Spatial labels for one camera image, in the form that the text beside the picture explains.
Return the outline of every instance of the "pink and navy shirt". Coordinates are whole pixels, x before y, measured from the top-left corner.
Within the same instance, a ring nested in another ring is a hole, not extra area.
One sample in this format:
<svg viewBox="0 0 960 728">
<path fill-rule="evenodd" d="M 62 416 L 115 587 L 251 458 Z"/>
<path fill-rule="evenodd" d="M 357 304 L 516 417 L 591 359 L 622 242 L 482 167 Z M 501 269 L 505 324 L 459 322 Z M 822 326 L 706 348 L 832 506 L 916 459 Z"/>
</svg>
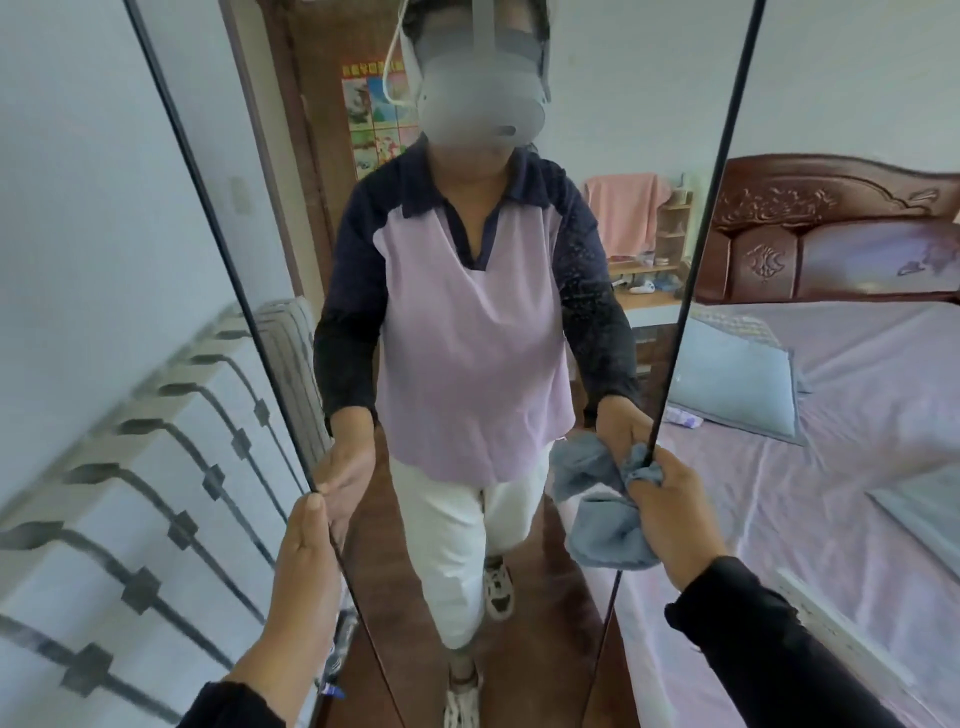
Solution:
<svg viewBox="0 0 960 728">
<path fill-rule="evenodd" d="M 588 416 L 606 395 L 638 400 L 596 220 L 558 165 L 526 150 L 510 164 L 476 259 L 425 140 L 358 183 L 315 337 L 327 416 L 368 407 L 399 462 L 477 488 L 528 474 L 573 427 L 564 342 Z"/>
</svg>

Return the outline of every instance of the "white headset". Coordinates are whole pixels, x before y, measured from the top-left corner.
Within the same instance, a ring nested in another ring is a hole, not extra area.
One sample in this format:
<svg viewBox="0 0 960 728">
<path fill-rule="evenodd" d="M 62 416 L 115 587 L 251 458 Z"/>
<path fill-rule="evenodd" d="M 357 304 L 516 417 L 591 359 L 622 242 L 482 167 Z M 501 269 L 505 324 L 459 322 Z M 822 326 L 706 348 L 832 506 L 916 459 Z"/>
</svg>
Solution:
<svg viewBox="0 0 960 728">
<path fill-rule="evenodd" d="M 417 110 L 429 139 L 448 145 L 474 143 L 465 128 L 482 129 L 487 142 L 521 147 L 542 131 L 550 103 L 549 40 L 497 30 L 494 0 L 473 0 L 472 34 L 440 31 L 417 45 L 403 32 L 410 0 L 403 0 L 387 52 L 383 89 L 387 101 Z M 390 94 L 391 61 L 399 43 L 411 98 Z"/>
</svg>

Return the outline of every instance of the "pant leg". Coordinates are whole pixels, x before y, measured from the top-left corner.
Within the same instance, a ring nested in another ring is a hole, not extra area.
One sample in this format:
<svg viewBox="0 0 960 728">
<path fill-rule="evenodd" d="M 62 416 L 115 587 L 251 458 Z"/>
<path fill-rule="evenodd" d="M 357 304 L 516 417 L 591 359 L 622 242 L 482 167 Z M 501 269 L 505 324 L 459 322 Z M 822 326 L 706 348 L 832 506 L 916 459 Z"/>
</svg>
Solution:
<svg viewBox="0 0 960 728">
<path fill-rule="evenodd" d="M 530 526 L 540 507 L 550 473 L 552 448 L 552 445 L 546 448 L 536 465 L 521 479 L 484 490 L 484 525 L 490 556 L 507 553 L 530 535 Z"/>
<path fill-rule="evenodd" d="M 436 482 L 390 459 L 407 553 L 448 649 L 473 639 L 483 620 L 483 563 L 487 534 L 480 491 Z"/>
</svg>

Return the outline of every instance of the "person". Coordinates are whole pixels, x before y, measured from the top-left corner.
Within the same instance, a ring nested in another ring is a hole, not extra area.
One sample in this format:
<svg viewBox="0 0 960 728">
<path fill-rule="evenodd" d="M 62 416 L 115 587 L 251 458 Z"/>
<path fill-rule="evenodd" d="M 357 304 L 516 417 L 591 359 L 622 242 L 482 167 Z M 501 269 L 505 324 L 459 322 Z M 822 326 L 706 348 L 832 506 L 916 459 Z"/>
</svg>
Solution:
<svg viewBox="0 0 960 728">
<path fill-rule="evenodd" d="M 296 725 L 333 642 L 340 593 L 324 498 L 303 496 L 280 544 L 260 638 L 222 681 L 203 687 L 180 728 Z"/>
<path fill-rule="evenodd" d="M 643 532 L 680 590 L 672 627 L 704 653 L 748 728 L 903 728 L 724 546 L 700 476 L 657 448 L 660 486 L 635 482 Z M 296 722 L 326 656 L 340 597 L 323 499 L 294 509 L 263 636 L 180 728 L 283 728 Z"/>
<path fill-rule="evenodd" d="M 546 0 L 500 0 L 496 13 L 499 27 L 548 39 Z M 416 46 L 470 21 L 469 2 L 419 0 L 402 22 Z M 382 425 L 407 551 L 447 653 L 446 726 L 479 725 L 471 644 L 485 612 L 514 610 L 503 556 L 528 536 L 550 448 L 575 423 L 566 344 L 605 444 L 623 456 L 645 442 L 634 336 L 597 222 L 558 165 L 526 148 L 421 138 L 355 186 L 315 336 L 334 438 L 316 479 L 342 532 Z"/>
</svg>

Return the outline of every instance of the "gray cloth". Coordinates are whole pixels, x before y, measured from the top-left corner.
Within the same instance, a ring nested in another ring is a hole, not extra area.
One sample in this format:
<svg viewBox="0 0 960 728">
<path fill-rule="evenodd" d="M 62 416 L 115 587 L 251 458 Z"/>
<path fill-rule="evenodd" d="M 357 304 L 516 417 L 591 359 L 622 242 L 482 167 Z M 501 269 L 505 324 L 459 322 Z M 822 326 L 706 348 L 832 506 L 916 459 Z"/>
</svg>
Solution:
<svg viewBox="0 0 960 728">
<path fill-rule="evenodd" d="M 868 495 L 960 579 L 960 466 L 947 465 Z"/>
<path fill-rule="evenodd" d="M 566 535 L 566 550 L 581 566 L 640 571 L 660 562 L 643 537 L 639 510 L 627 493 L 627 483 L 633 480 L 663 482 L 657 463 L 640 467 L 646 453 L 645 445 L 634 445 L 627 461 L 617 467 L 610 451 L 591 432 L 562 440 L 551 450 L 556 502 L 563 503 L 597 483 L 614 490 L 580 501 Z"/>
</svg>

